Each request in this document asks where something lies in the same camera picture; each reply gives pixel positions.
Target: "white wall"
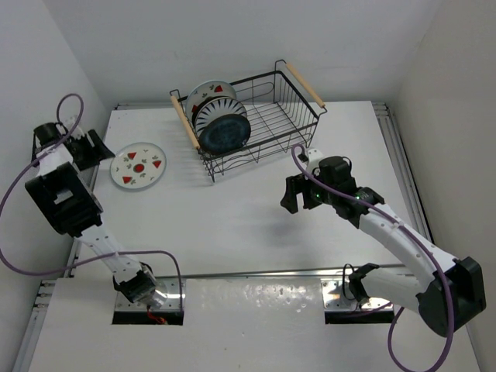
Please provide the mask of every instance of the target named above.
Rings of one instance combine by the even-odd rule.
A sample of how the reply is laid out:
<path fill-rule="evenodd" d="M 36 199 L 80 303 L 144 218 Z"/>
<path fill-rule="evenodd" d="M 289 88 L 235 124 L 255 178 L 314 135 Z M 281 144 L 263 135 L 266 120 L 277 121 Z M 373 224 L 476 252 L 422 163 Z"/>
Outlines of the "white wall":
<path fill-rule="evenodd" d="M 494 185 L 496 2 L 448 0 L 395 107 L 436 242 L 483 267 L 487 310 L 470 324 L 482 370 L 496 370 Z"/>
<path fill-rule="evenodd" d="M 107 118 L 95 90 L 41 0 L 3 0 L 0 11 L 0 195 L 29 163 L 35 126 L 55 120 L 59 99 L 79 92 L 82 126 L 101 133 Z M 77 113 L 77 101 L 63 114 Z M 12 263 L 30 270 L 64 264 L 70 240 L 58 236 L 28 197 L 23 181 L 0 220 L 0 245 Z M 0 371 L 11 370 L 39 278 L 0 265 Z"/>
<path fill-rule="evenodd" d="M 287 58 L 328 100 L 388 100 L 440 0 L 44 0 L 105 102 L 168 101 Z"/>

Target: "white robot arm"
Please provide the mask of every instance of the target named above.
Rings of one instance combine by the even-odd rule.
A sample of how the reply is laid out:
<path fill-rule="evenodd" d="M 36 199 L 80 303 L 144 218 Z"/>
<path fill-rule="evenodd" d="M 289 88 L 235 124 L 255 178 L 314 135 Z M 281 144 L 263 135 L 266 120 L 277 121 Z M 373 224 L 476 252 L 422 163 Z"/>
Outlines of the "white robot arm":
<path fill-rule="evenodd" d="M 331 205 L 341 218 L 380 242 L 413 274 L 411 277 L 400 276 L 373 263 L 363 265 L 350 275 L 350 291 L 357 301 L 370 297 L 387 299 L 419 313 L 434 332 L 446 336 L 448 304 L 443 285 L 431 257 L 419 249 L 412 240 L 413 236 L 427 247 L 448 279 L 455 330 L 486 308 L 481 266 L 470 257 L 458 260 L 431 244 L 405 224 L 378 193 L 371 188 L 357 187 L 348 158 L 324 157 L 316 149 L 307 150 L 299 158 L 307 164 L 303 172 L 306 175 L 302 173 L 286 179 L 286 193 L 281 206 L 290 213 L 296 213 L 296 195 L 300 193 L 303 194 L 305 209 L 321 204 Z M 310 177 L 338 192 L 329 192 L 310 180 Z M 347 198 L 337 195 L 339 193 L 345 194 Z M 394 216 L 394 221 L 387 215 Z"/>
<path fill-rule="evenodd" d="M 130 302 L 142 302 L 159 308 L 167 299 L 157 290 L 150 267 L 132 255 L 119 255 L 122 245 L 102 221 L 103 209 L 81 179 L 80 169 L 98 165 L 113 157 L 95 131 L 79 139 L 70 138 L 63 146 L 53 148 L 62 138 L 60 125 L 47 123 L 34 130 L 33 157 L 48 152 L 41 161 L 35 178 L 26 182 L 26 190 L 60 234 L 69 234 L 89 246 L 97 256 L 112 254 L 103 263 L 112 272 L 114 288 Z"/>

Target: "white plate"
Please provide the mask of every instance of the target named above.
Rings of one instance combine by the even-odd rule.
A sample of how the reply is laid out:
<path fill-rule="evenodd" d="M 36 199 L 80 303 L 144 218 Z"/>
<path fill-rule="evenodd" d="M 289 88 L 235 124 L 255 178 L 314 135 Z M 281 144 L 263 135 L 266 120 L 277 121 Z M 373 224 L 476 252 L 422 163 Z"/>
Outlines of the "white plate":
<path fill-rule="evenodd" d="M 110 164 L 110 176 L 121 188 L 141 190 L 155 184 L 167 165 L 165 153 L 152 143 L 124 147 Z"/>
<path fill-rule="evenodd" d="M 238 114 L 248 117 L 245 106 L 240 101 L 232 98 L 217 98 L 210 101 L 207 105 L 201 108 L 201 111 L 196 116 L 195 131 L 198 135 L 202 130 L 215 119 L 228 114 Z"/>
<path fill-rule="evenodd" d="M 226 96 L 236 99 L 236 91 L 230 83 L 221 80 L 210 80 L 193 89 L 184 106 L 186 117 L 191 122 L 195 109 L 207 98 Z"/>

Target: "table surface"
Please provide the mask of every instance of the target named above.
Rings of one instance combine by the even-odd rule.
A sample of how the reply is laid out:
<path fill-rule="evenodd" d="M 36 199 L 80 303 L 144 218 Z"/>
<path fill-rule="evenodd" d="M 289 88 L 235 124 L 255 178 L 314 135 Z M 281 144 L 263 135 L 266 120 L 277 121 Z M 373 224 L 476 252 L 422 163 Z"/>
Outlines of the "table surface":
<path fill-rule="evenodd" d="M 110 281 L 59 279 L 29 372 L 398 372 L 388 324 L 326 325 L 317 278 L 187 280 L 183 326 L 112 325 Z M 445 339 L 405 311 L 394 351 L 426 370 Z M 465 327 L 439 372 L 476 372 Z"/>
<path fill-rule="evenodd" d="M 358 184 L 374 188 L 409 221 L 371 104 L 327 107 L 313 145 L 351 158 Z M 164 149 L 168 165 L 160 181 L 142 192 L 123 191 L 106 162 L 95 185 L 106 223 L 129 250 L 167 249 L 186 274 L 398 262 L 330 207 L 297 215 L 283 210 L 284 179 L 298 172 L 289 154 L 212 184 L 173 109 L 113 112 L 106 144 L 118 151 L 137 141 Z M 80 258 L 91 256 L 83 247 Z M 162 257 L 145 261 L 156 274 L 174 273 Z M 182 327 L 112 325 L 109 278 L 102 263 L 93 263 L 79 267 L 76 278 L 57 281 L 30 372 L 398 370 L 386 347 L 388 325 L 324 324 L 317 278 L 189 279 Z M 394 334 L 394 351 L 413 370 L 430 367 L 443 344 L 409 311 Z M 439 371 L 466 370 L 478 367 L 463 327 Z"/>
<path fill-rule="evenodd" d="M 409 222 L 384 138 L 370 102 L 326 105 L 312 146 L 325 155 L 353 161 L 357 184 L 369 186 Z M 279 202 L 285 178 L 299 173 L 289 153 L 218 176 L 213 184 L 173 108 L 114 111 L 105 144 L 114 152 L 150 142 L 167 156 L 163 177 L 144 191 L 118 188 L 102 162 L 94 193 L 105 224 L 126 250 L 164 249 L 176 256 L 184 274 L 306 270 L 396 264 L 381 244 L 322 205 L 291 215 Z M 85 246 L 80 258 L 92 257 Z M 147 256 L 157 275 L 172 275 L 165 256 Z M 79 267 L 78 278 L 110 277 L 103 263 Z"/>

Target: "dish rack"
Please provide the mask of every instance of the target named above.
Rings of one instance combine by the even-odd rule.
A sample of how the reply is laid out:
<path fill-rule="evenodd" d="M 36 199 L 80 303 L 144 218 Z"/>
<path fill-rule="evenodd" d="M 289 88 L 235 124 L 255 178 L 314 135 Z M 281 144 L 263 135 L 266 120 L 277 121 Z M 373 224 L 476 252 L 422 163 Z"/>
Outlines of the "dish rack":
<path fill-rule="evenodd" d="M 278 69 L 282 64 L 315 100 L 321 109 L 319 114 L 288 76 Z M 183 102 L 188 97 L 181 97 L 177 89 L 170 91 L 177 115 L 213 182 L 217 174 L 224 175 L 226 171 L 245 164 L 258 163 L 276 153 L 287 153 L 295 144 L 310 146 L 320 116 L 327 112 L 326 104 L 293 65 L 278 60 L 273 71 L 234 81 L 231 85 L 236 91 L 237 100 L 246 108 L 251 136 L 244 147 L 222 155 L 211 155 L 201 149 L 194 127 L 184 114 Z"/>

